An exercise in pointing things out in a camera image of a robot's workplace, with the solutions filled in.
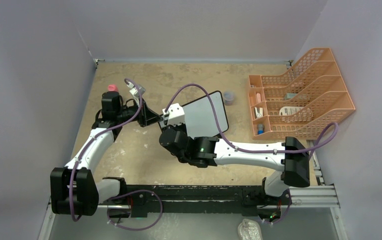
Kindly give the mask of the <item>small whiteboard black frame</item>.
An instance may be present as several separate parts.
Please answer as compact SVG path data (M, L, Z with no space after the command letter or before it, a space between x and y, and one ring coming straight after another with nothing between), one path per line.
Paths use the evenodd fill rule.
M214 115L210 101L206 96L181 105L184 110L187 135L193 139L196 137L218 136L219 130L216 121L218 121L223 133L229 129L222 93L217 90L211 92L209 96L212 100L216 115Z

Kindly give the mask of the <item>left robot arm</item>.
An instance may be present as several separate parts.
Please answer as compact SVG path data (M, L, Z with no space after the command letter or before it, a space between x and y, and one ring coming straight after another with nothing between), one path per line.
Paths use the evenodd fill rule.
M90 135L79 152L64 166L50 173L51 210L59 215L92 216L100 203L117 205L128 199L121 177L106 177L96 183L93 177L105 152L115 142L124 125L138 122L141 127L157 123L161 116L147 107L142 91L130 91L133 105L128 106L117 91L102 94L101 109L95 115Z

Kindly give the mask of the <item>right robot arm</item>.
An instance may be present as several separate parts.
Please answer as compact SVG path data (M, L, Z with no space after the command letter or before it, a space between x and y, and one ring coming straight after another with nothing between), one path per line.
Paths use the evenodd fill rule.
M272 169L262 182L259 196L267 204L277 200L289 187L310 186L309 153L295 137L283 142L257 144L231 142L216 136L188 136L185 124L159 122L159 143L180 163L197 168L219 165L248 165Z

